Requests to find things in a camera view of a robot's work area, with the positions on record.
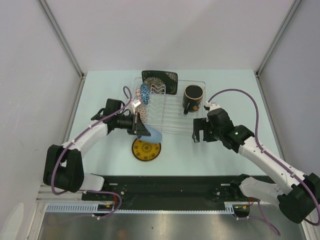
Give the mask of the brown patterned bowl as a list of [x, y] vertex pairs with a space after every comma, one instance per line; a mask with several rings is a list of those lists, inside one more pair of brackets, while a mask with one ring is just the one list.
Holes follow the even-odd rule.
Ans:
[[135, 111], [139, 114], [139, 117], [140, 117], [140, 120], [142, 121], [142, 123], [145, 124], [147, 121], [146, 107], [143, 104], [140, 104], [135, 108]]

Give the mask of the light blue plastic cup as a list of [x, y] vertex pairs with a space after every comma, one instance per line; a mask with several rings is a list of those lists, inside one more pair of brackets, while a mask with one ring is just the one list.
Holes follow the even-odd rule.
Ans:
[[150, 126], [146, 126], [146, 129], [149, 131], [150, 136], [144, 136], [144, 135], [138, 135], [137, 139], [143, 142], [147, 142], [150, 144], [159, 144], [162, 141], [162, 134], [156, 130], [155, 128], [152, 128]]

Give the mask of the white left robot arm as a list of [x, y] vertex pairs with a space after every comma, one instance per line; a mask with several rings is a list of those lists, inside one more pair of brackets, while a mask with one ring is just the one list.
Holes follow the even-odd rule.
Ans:
[[143, 124], [139, 113], [125, 114], [121, 100], [107, 99], [91, 119], [88, 127], [74, 139], [62, 145], [51, 145], [46, 154], [43, 182], [51, 186], [55, 195], [66, 192], [89, 191], [100, 200], [110, 196], [111, 188], [102, 176], [85, 173], [83, 157], [101, 139], [115, 129], [126, 130], [129, 135], [150, 137], [151, 131]]

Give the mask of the black floral square plate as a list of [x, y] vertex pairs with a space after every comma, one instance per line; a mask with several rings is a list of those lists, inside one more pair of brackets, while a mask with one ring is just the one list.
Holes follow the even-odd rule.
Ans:
[[143, 70], [142, 82], [154, 93], [176, 95], [178, 91], [178, 74], [172, 71]]

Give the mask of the red lacquer cup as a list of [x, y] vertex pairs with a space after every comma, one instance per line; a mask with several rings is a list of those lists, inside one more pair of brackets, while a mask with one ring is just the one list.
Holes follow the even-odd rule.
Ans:
[[193, 113], [199, 110], [204, 96], [204, 90], [198, 85], [188, 85], [184, 89], [182, 98], [183, 114]]

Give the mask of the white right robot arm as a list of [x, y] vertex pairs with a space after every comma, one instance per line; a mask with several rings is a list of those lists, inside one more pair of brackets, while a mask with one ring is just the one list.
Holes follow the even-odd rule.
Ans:
[[228, 113], [217, 108], [204, 118], [193, 120], [193, 141], [222, 142], [222, 145], [250, 160], [273, 181], [257, 180], [241, 174], [231, 182], [230, 194], [242, 201], [245, 197], [270, 203], [279, 207], [282, 214], [294, 223], [301, 223], [313, 211], [320, 210], [320, 178], [306, 175], [287, 162], [258, 145], [254, 133], [243, 125], [233, 125]]

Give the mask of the blue patterned bowl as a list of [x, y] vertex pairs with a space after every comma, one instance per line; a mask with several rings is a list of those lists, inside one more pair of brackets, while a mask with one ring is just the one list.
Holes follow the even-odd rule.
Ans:
[[136, 88], [135, 96], [142, 104], [148, 105], [150, 100], [150, 89], [145, 83], [142, 83]]

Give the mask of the yellow round saucer plate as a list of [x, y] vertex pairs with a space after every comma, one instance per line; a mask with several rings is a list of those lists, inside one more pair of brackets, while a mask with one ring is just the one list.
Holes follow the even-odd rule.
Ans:
[[142, 162], [149, 162], [157, 158], [162, 150], [160, 143], [149, 143], [135, 139], [131, 146], [133, 156]]

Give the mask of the white wire dish rack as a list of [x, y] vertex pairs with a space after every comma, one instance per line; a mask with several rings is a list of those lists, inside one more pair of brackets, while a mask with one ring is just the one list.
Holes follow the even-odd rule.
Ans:
[[[133, 81], [131, 92], [133, 99], [136, 98], [136, 88], [143, 83], [141, 77]], [[183, 95], [189, 85], [198, 85], [203, 90], [206, 84], [203, 81], [179, 80], [176, 95], [168, 95], [164, 92], [154, 93], [150, 91], [148, 105], [146, 107], [146, 126], [150, 126], [162, 133], [177, 133], [191, 135], [193, 133], [193, 119], [203, 117], [203, 104], [200, 103], [199, 110], [184, 114]]]

